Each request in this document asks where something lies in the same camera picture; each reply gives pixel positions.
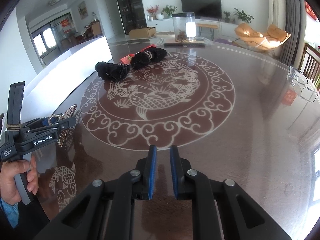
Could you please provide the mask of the person's left hand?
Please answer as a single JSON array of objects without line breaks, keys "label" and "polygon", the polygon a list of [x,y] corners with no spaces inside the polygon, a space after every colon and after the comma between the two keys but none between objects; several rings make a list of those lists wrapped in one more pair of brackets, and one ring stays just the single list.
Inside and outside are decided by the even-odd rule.
[{"label": "person's left hand", "polygon": [[30,161],[16,160],[6,161],[1,167],[1,198],[10,205],[15,205],[25,197],[21,175],[26,174],[26,191],[32,195],[37,194],[39,178],[36,169],[36,159],[31,155]]}]

